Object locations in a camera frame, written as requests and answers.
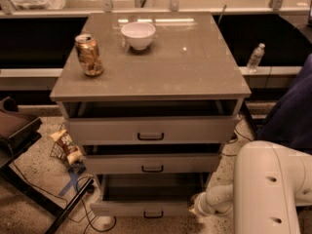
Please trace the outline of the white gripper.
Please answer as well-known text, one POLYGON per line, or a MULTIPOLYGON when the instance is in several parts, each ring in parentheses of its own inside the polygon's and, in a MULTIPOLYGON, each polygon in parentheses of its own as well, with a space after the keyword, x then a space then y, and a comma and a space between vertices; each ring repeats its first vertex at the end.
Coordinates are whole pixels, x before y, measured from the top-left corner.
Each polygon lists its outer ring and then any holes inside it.
POLYGON ((208 216, 215 213, 215 209, 209 205, 207 200, 207 193, 194 194, 191 196, 191 201, 194 202, 194 208, 191 207, 189 211, 196 216, 208 216))

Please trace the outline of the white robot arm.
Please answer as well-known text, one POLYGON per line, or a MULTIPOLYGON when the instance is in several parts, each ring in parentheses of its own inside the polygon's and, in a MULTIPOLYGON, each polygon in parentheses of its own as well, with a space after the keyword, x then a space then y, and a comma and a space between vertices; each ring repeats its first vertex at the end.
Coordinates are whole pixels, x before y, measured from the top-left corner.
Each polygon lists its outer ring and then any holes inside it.
POLYGON ((296 208, 312 204, 312 155, 252 141, 237 155, 233 182, 195 197, 198 216, 231 216, 234 234, 301 234, 296 208))

